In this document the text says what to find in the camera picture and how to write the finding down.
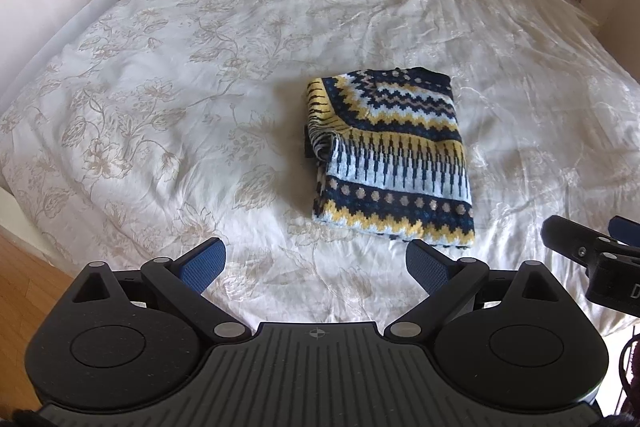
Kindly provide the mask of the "navy yellow patterned knit sweater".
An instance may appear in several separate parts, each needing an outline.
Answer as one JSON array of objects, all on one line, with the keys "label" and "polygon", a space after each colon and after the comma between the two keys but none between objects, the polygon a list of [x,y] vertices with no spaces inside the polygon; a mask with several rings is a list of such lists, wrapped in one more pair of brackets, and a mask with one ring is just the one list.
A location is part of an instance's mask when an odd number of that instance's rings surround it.
[{"label": "navy yellow patterned knit sweater", "polygon": [[318,166],[314,220],[432,246],[473,245],[448,76],[411,67],[310,80],[305,147]]}]

